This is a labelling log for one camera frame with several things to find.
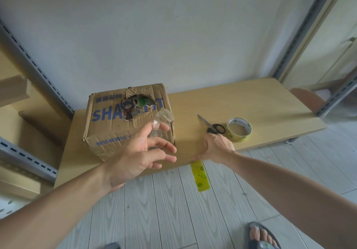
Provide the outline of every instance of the black scissors handle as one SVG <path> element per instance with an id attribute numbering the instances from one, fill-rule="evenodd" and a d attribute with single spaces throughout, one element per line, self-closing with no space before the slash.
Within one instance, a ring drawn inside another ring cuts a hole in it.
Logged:
<path id="1" fill-rule="evenodd" d="M 223 127 L 221 124 L 213 124 L 212 127 L 215 129 L 215 131 L 212 130 L 212 128 L 208 128 L 207 129 L 208 133 L 212 133 L 212 134 L 225 134 L 226 133 L 225 127 Z"/>

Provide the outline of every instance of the clear packing tape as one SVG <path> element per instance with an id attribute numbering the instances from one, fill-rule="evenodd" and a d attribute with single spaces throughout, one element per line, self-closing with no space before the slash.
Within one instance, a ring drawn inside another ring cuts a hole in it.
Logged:
<path id="1" fill-rule="evenodd" d="M 160 111 L 157 112 L 154 118 L 154 126 L 151 133 L 149 134 L 149 137 L 158 136 L 167 139 L 167 132 L 160 129 L 160 124 L 167 125 L 171 130 L 172 123 L 173 123 L 173 114 L 169 110 L 165 108 L 161 108 Z"/>

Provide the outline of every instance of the transparent tape piece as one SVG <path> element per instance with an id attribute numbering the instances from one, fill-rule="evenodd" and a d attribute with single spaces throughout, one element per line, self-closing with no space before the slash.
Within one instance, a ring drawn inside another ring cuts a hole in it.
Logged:
<path id="1" fill-rule="evenodd" d="M 154 127 L 149 135 L 149 137 L 158 136 L 164 139 L 167 139 L 167 132 L 171 130 L 171 124 L 173 123 L 173 114 L 165 109 L 161 108 L 160 111 L 157 112 L 154 118 Z"/>

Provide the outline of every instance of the yellow tape strip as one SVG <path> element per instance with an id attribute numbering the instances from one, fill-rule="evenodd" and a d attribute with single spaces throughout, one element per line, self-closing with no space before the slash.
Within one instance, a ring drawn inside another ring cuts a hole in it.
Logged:
<path id="1" fill-rule="evenodd" d="M 194 181 L 196 182 L 199 192 L 210 189 L 210 182 L 208 180 L 205 167 L 202 161 L 195 161 L 191 163 L 192 174 L 194 175 Z"/>

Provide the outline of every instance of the damaged cardboard box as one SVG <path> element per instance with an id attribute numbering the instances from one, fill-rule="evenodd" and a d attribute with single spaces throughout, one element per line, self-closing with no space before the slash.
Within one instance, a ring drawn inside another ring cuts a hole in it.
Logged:
<path id="1" fill-rule="evenodd" d="M 93 93 L 88 100 L 83 141 L 105 161 L 162 108 L 171 111 L 163 84 Z M 173 120 L 162 138 L 174 144 Z"/>

